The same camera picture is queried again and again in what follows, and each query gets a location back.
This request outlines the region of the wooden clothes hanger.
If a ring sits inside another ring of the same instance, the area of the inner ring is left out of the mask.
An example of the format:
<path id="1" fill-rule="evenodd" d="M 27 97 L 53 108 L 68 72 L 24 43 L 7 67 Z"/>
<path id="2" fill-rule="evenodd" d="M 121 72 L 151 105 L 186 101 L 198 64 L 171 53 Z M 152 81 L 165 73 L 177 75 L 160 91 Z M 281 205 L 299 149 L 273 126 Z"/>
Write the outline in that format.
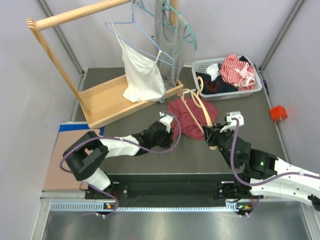
<path id="1" fill-rule="evenodd" d="M 198 126 L 198 128 L 200 129 L 200 131 L 203 133 L 204 135 L 204 131 L 202 129 L 202 126 L 200 125 L 200 123 L 198 122 L 198 120 L 196 119 L 196 117 L 194 116 L 194 114 L 192 113 L 191 109 L 189 108 L 188 104 L 187 104 L 187 101 L 185 100 L 185 94 L 190 94 L 191 95 L 191 98 L 194 102 L 194 104 L 202 109 L 203 111 L 203 114 L 204 114 L 204 117 L 205 117 L 205 120 L 206 120 L 206 123 L 208 126 L 213 126 L 213 123 L 211 121 L 211 118 L 210 118 L 210 115 L 205 107 L 205 105 L 203 104 L 202 100 L 200 99 L 199 97 L 199 93 L 203 90 L 203 87 L 204 87 L 204 83 L 203 83 L 203 79 L 198 76 L 196 78 L 196 81 L 197 82 L 200 82 L 201 84 L 201 87 L 200 89 L 198 89 L 197 91 L 195 90 L 191 90 L 189 88 L 184 88 L 182 90 L 180 90 L 178 93 L 177 93 L 177 96 L 181 98 L 183 104 L 185 105 L 186 109 L 188 110 L 188 112 L 190 113 L 191 117 L 193 118 L 194 122 L 196 123 L 196 125 Z"/>

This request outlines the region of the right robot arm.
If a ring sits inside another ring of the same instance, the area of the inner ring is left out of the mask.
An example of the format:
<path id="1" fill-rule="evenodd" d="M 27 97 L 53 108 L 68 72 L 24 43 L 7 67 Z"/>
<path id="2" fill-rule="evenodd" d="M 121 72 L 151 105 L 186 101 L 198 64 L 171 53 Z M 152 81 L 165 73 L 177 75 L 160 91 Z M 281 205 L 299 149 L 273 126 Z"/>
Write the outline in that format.
<path id="1" fill-rule="evenodd" d="M 238 137 L 239 124 L 230 129 L 215 124 L 203 126 L 205 142 L 216 147 L 236 179 L 233 192 L 239 198 L 247 195 L 294 200 L 320 209 L 320 176 L 294 166 Z"/>

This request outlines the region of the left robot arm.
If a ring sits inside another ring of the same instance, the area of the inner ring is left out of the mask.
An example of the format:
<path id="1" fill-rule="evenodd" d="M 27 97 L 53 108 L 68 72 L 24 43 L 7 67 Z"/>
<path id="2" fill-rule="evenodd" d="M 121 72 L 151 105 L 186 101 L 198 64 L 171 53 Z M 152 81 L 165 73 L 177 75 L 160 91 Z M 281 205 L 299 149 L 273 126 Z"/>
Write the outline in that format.
<path id="1" fill-rule="evenodd" d="M 114 191 L 111 180 L 100 169 L 106 158 L 141 156 L 151 153 L 154 147 L 168 150 L 173 143 L 173 135 L 170 124 L 162 121 L 155 121 L 148 129 L 126 137 L 103 138 L 89 131 L 62 156 L 77 181 L 95 187 L 97 194 L 106 199 Z"/>

